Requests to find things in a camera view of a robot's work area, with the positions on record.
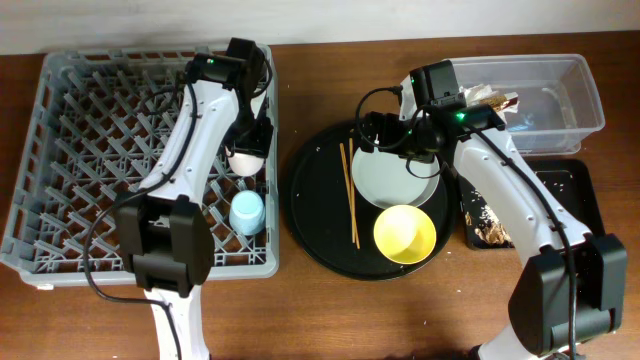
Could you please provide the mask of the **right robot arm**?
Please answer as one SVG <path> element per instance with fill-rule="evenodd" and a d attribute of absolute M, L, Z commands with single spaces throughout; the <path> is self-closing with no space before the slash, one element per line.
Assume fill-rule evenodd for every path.
<path fill-rule="evenodd" d="M 484 198 L 524 265 L 508 303 L 509 323 L 474 347 L 472 359 L 575 359 L 577 346 L 622 323 L 628 256 L 613 234 L 575 218 L 524 161 L 505 120 L 471 99 L 444 60 L 390 87 L 397 115 L 355 115 L 364 149 L 437 157 Z"/>

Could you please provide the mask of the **grey round plate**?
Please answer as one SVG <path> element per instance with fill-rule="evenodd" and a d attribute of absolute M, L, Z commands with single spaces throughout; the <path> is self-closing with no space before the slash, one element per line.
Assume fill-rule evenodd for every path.
<path fill-rule="evenodd" d="M 352 175 L 359 194 L 369 203 L 386 209 L 396 205 L 421 206 L 435 193 L 440 170 L 437 160 L 432 163 L 411 162 L 415 176 L 406 169 L 406 160 L 398 155 L 372 153 L 359 148 L 354 155 Z"/>

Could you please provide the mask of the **white napkin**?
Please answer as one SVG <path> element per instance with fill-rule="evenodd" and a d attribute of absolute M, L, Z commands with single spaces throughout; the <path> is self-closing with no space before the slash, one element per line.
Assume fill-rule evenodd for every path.
<path fill-rule="evenodd" d="M 479 84 L 469 88 L 460 87 L 460 90 L 464 94 L 464 97 L 468 106 L 482 105 L 479 103 L 479 101 L 487 97 L 504 95 L 508 93 L 516 93 L 516 92 L 504 92 L 504 91 L 494 90 L 490 85 L 485 85 L 485 84 Z M 507 114 L 517 114 L 518 110 L 519 110 L 519 102 L 518 102 L 517 108 L 509 108 L 506 111 L 501 111 L 496 113 L 502 120 L 506 121 Z"/>

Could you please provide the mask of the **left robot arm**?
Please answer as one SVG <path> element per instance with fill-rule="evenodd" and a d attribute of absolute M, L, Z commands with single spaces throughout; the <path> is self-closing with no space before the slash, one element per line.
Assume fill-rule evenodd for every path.
<path fill-rule="evenodd" d="M 275 127 L 267 116 L 273 70 L 259 46 L 230 40 L 222 55 L 198 53 L 185 68 L 184 99 L 160 158 L 136 192 L 117 196 L 114 217 L 124 268 L 151 306 L 163 359 L 207 359 L 201 287 L 215 242 L 202 204 L 220 152 L 235 174 L 263 166 Z"/>

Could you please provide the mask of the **blue plastic cup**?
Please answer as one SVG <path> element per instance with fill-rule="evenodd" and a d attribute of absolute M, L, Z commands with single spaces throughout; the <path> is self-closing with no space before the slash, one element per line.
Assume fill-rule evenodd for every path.
<path fill-rule="evenodd" d="M 237 193 L 231 202 L 229 222 L 233 230 L 253 236 L 265 228 L 266 210 L 262 197 L 251 190 Z"/>

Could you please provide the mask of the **yellow bowl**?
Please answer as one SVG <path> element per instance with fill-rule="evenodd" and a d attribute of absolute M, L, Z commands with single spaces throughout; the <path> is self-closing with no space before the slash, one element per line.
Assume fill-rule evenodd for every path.
<path fill-rule="evenodd" d="M 437 231 L 432 219 L 421 209 L 395 205 L 377 217 L 373 237 L 385 258 L 394 263 L 413 265 L 432 254 Z"/>

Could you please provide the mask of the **food scraps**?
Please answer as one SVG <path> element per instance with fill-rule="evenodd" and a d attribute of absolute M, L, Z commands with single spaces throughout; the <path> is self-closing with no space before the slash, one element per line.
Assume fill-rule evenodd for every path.
<path fill-rule="evenodd" d="M 477 249 L 513 248 L 513 242 L 494 211 L 480 200 L 472 200 L 464 211 L 467 240 Z"/>

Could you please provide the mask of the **gold snack wrapper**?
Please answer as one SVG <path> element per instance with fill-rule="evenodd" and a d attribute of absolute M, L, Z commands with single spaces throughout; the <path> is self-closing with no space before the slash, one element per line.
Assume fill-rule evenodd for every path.
<path fill-rule="evenodd" d="M 506 111 L 509 108 L 517 108 L 518 102 L 518 95 L 516 93 L 496 95 L 479 101 L 482 105 L 490 106 L 495 112 Z"/>

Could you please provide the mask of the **pink plastic cup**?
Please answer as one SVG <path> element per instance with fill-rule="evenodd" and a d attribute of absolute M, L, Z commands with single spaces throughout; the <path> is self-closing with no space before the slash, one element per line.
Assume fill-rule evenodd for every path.
<path fill-rule="evenodd" d="M 231 170 L 238 176 L 251 177 L 257 174 L 263 167 L 265 159 L 257 156 L 234 152 L 228 148 L 225 154 Z"/>

